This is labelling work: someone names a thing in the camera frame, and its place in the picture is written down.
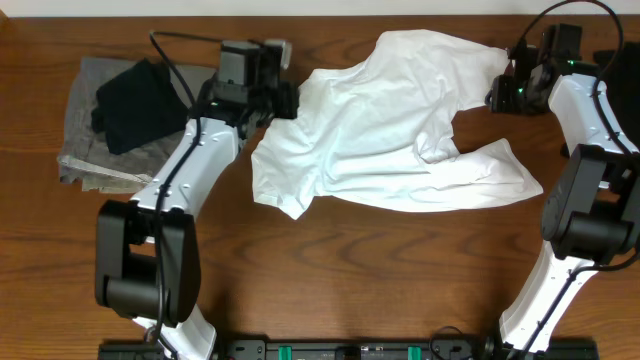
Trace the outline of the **white t-shirt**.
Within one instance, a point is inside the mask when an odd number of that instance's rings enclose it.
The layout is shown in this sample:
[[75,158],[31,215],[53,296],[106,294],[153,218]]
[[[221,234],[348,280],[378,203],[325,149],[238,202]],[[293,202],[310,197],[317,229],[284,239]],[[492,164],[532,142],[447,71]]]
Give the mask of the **white t-shirt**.
[[317,197],[427,213],[500,207],[539,182],[500,139],[462,153],[453,119],[481,107],[504,50],[429,30],[382,33],[347,69],[317,69],[297,116],[276,119],[251,156],[256,203],[300,217]]

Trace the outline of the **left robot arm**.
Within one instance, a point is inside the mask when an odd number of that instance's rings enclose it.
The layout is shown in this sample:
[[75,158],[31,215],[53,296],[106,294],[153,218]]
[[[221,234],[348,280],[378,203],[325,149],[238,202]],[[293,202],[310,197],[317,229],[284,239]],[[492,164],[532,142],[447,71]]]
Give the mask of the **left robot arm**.
[[107,201],[96,233],[99,305],[145,330],[140,342],[107,341],[101,359],[210,359],[217,331],[197,305],[201,284],[196,219],[219,176],[239,153],[243,126],[297,115],[289,81],[265,86],[245,103],[201,94],[184,135],[152,181],[129,201]]

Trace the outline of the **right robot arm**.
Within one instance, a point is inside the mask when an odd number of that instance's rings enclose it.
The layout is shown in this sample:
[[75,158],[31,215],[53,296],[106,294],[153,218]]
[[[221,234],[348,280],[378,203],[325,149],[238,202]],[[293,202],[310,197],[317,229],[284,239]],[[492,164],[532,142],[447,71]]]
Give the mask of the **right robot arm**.
[[580,288],[615,270],[615,256],[639,249],[639,151],[620,128],[598,81],[598,69],[580,56],[582,29],[552,25],[540,47],[520,39],[485,98],[491,111],[552,112],[560,123],[568,163],[548,195],[541,217],[540,255],[506,309],[480,359],[596,359],[594,341],[551,335]]

